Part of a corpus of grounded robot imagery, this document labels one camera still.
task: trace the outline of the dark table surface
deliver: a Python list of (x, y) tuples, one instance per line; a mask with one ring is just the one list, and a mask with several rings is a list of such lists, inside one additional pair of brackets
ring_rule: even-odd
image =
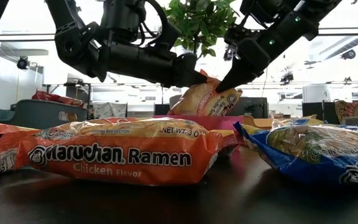
[(0, 175), (0, 223), (358, 223), (358, 185), (307, 187), (250, 149), (198, 185), (143, 187), (24, 169)]

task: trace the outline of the potted plant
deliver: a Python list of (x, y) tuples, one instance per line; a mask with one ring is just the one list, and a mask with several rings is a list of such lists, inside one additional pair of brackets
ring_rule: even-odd
[(230, 6), (235, 0), (171, 0), (165, 14), (180, 29), (175, 46), (181, 45), (200, 57), (216, 56), (211, 48), (238, 15)]

